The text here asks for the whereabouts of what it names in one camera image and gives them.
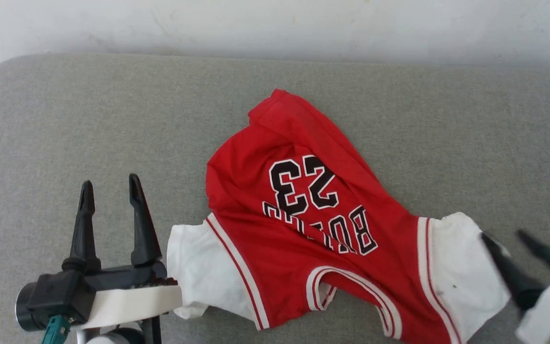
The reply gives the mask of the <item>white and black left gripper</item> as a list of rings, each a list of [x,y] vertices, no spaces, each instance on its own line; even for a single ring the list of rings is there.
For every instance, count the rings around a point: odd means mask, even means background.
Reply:
[[[153,264],[162,259],[157,233],[144,190],[137,174],[129,175],[129,204],[134,211],[133,266]],[[43,274],[24,285],[16,300],[16,320],[27,332],[45,330],[53,316],[65,318],[72,327],[94,329],[160,316],[182,306],[182,291],[165,274],[155,269],[101,271],[96,256],[93,215],[95,199],[90,180],[83,183],[75,218],[70,255],[61,272]]]

